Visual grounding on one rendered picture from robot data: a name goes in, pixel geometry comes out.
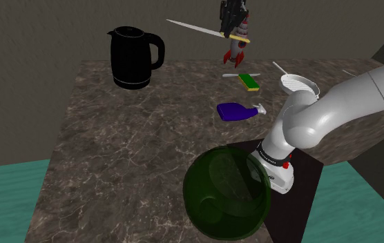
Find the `white knife with yellow handle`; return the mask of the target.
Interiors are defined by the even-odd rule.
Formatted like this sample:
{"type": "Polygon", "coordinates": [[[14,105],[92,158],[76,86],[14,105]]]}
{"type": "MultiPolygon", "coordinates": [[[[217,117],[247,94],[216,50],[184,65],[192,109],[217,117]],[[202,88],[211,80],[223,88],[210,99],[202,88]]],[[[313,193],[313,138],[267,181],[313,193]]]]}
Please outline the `white knife with yellow handle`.
{"type": "Polygon", "coordinates": [[[236,36],[236,35],[233,35],[233,34],[228,34],[228,37],[225,37],[223,32],[209,30],[209,29],[206,29],[206,28],[202,28],[202,27],[199,27],[199,26],[194,26],[194,25],[187,24],[187,23],[182,23],[182,22],[179,22],[179,21],[174,21],[174,20],[171,20],[171,19],[166,19],[166,20],[171,22],[171,23],[177,24],[179,26],[183,26],[183,27],[186,27],[186,28],[189,28],[189,29],[192,29],[192,30],[203,32],[203,33],[206,33],[206,34],[209,34],[209,35],[214,35],[214,36],[218,36],[218,37],[223,37],[223,38],[227,38],[227,39],[233,39],[233,40],[243,41],[245,43],[250,43],[250,40],[248,38],[239,37],[239,36],[236,36]]]}

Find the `red and white toy rocket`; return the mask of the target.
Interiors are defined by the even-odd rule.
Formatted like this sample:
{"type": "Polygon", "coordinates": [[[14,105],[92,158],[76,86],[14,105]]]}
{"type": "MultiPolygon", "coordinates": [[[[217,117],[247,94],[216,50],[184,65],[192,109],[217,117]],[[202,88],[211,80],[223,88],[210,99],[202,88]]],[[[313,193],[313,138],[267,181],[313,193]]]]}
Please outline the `red and white toy rocket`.
{"type": "MultiPolygon", "coordinates": [[[[238,27],[235,27],[232,34],[243,39],[248,38],[248,22],[250,14],[242,20],[238,27]]],[[[238,65],[244,59],[244,48],[246,47],[247,42],[239,41],[237,39],[231,40],[230,50],[224,55],[224,63],[230,61],[235,64],[234,68],[237,68],[238,65]]]]}

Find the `green and yellow sponge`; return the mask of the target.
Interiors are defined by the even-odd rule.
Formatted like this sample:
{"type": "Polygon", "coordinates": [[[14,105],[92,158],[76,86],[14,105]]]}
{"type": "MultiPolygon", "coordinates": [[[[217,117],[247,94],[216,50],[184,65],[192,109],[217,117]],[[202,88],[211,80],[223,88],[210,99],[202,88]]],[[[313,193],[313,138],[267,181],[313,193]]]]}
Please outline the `green and yellow sponge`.
{"type": "Polygon", "coordinates": [[[239,80],[242,82],[247,91],[258,91],[260,86],[256,83],[250,74],[239,74],[239,80]]]}

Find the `white grill pan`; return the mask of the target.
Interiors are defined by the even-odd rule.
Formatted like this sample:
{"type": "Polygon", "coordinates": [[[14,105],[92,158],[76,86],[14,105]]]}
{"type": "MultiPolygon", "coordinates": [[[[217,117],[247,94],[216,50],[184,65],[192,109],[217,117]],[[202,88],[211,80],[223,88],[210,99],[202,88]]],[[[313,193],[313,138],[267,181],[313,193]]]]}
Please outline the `white grill pan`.
{"type": "Polygon", "coordinates": [[[317,86],[316,83],[300,75],[289,74],[274,61],[272,62],[272,64],[283,72],[283,75],[280,77],[279,86],[288,95],[299,90],[306,90],[315,95],[317,99],[319,98],[320,88],[317,86]]]}

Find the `blue spray bottle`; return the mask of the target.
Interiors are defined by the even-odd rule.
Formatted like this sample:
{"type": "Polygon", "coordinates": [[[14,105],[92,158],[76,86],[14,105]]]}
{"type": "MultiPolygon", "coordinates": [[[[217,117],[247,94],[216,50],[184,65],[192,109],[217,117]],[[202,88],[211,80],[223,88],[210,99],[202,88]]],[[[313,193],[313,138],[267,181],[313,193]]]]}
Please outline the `blue spray bottle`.
{"type": "Polygon", "coordinates": [[[253,108],[245,108],[243,105],[235,102],[218,104],[216,110],[222,121],[233,122],[249,119],[258,113],[267,114],[265,108],[261,105],[253,105],[253,108]]]}

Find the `black electric kettle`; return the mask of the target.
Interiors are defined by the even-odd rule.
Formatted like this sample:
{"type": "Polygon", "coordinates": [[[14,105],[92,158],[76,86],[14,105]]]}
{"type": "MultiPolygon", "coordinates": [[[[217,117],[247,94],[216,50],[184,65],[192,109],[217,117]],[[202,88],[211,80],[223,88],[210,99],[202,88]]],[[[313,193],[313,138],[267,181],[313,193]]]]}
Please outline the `black electric kettle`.
{"type": "Polygon", "coordinates": [[[153,70],[164,63],[164,41],[153,33],[132,26],[120,26],[111,36],[113,81],[121,88],[138,90],[146,87],[153,70]]]}

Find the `green glass round bowl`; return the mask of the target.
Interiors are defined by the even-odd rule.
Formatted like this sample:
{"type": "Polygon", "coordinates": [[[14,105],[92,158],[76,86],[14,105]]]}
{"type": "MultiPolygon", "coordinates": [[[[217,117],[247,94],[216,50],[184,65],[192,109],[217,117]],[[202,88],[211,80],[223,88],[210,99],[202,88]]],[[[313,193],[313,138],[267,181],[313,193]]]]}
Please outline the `green glass round bowl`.
{"type": "Polygon", "coordinates": [[[216,240],[242,240],[263,224],[271,204],[269,176],[249,152],[219,146],[199,155],[183,181],[186,213],[216,240]]]}

